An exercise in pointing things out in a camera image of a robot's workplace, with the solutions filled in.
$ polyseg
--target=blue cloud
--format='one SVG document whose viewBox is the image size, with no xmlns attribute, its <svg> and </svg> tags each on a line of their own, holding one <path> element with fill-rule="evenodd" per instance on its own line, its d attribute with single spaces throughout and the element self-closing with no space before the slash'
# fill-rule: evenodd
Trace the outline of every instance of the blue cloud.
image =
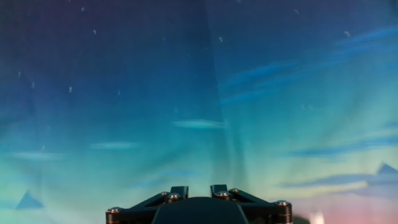
<svg viewBox="0 0 398 224">
<path fill-rule="evenodd" d="M 321 187 L 329 185 L 344 185 L 353 184 L 357 182 L 366 182 L 368 188 L 378 189 L 377 186 L 398 187 L 398 170 L 383 163 L 376 174 L 338 174 L 321 179 L 315 179 L 309 182 L 302 183 L 283 183 L 279 187 L 296 188 L 296 187 Z"/>
<path fill-rule="evenodd" d="M 330 177 L 316 179 L 309 182 L 303 182 L 298 184 L 281 184 L 280 187 L 290 188 L 290 187 L 320 187 L 327 185 L 343 185 L 352 184 L 357 182 L 363 182 L 372 179 L 372 174 L 340 174 L 333 175 Z"/>
<path fill-rule="evenodd" d="M 335 147 L 307 148 L 301 151 L 287 153 L 287 157 L 318 157 L 336 159 L 353 152 L 368 151 L 373 147 L 393 146 L 398 144 L 398 136 L 387 136 L 372 139 L 364 139 L 358 142 Z"/>
</svg>

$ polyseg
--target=screw head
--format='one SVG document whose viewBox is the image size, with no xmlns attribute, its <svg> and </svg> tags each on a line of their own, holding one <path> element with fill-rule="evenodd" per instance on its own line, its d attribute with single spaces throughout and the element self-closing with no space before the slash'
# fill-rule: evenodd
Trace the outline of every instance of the screw head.
<svg viewBox="0 0 398 224">
<path fill-rule="evenodd" d="M 170 193 L 168 195 L 168 197 L 169 197 L 169 199 L 176 200 L 176 199 L 179 199 L 181 196 L 178 193 Z"/>
<path fill-rule="evenodd" d="M 277 205 L 280 205 L 280 206 L 284 206 L 284 205 L 288 205 L 289 204 L 288 201 L 285 201 L 285 200 L 278 200 L 275 203 Z"/>
<path fill-rule="evenodd" d="M 118 213 L 120 213 L 120 210 L 121 210 L 121 208 L 119 208 L 119 207 L 113 207 L 113 208 L 108 209 L 106 211 L 106 213 L 118 214 Z"/>
<path fill-rule="evenodd" d="M 215 193 L 215 196 L 217 196 L 217 197 L 228 197 L 229 193 L 228 192 L 224 192 L 224 191 L 217 192 L 217 193 Z"/>
<path fill-rule="evenodd" d="M 231 190 L 229 190 L 229 192 L 238 193 L 239 190 L 238 189 L 231 189 Z"/>
</svg>

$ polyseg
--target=cloud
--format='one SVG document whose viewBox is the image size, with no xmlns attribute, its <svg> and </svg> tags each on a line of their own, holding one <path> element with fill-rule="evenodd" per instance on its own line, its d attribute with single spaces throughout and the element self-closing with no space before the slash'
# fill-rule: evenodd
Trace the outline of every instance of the cloud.
<svg viewBox="0 0 398 224">
<path fill-rule="evenodd" d="M 352 184 L 357 182 L 363 182 L 371 179 L 374 175 L 372 174 L 340 174 L 333 175 L 330 177 L 317 179 L 309 182 L 302 182 L 298 184 L 281 184 L 281 187 L 320 187 L 320 186 L 328 186 L 328 185 L 344 185 L 344 184 Z"/>
<path fill-rule="evenodd" d="M 373 150 L 375 147 L 393 146 L 398 144 L 398 136 L 383 136 L 379 138 L 363 139 L 357 142 L 334 146 L 334 147 L 319 147 L 307 148 L 301 151 L 292 151 L 287 153 L 287 157 L 317 157 L 335 160 L 339 157 L 353 153 Z"/>
<path fill-rule="evenodd" d="M 333 192 L 333 194 L 355 194 L 366 197 L 394 198 L 398 199 L 398 184 L 372 185 L 360 189 Z"/>
<path fill-rule="evenodd" d="M 355 194 L 367 197 L 398 198 L 398 170 L 382 163 L 376 174 L 340 174 L 302 183 L 284 183 L 280 187 L 321 187 L 366 182 L 367 187 L 330 194 Z"/>
<path fill-rule="evenodd" d="M 338 174 L 329 177 L 315 179 L 302 183 L 283 183 L 280 187 L 321 187 L 329 185 L 345 185 L 358 182 L 366 182 L 371 185 L 396 185 L 398 187 L 398 170 L 382 163 L 376 174 Z"/>
</svg>

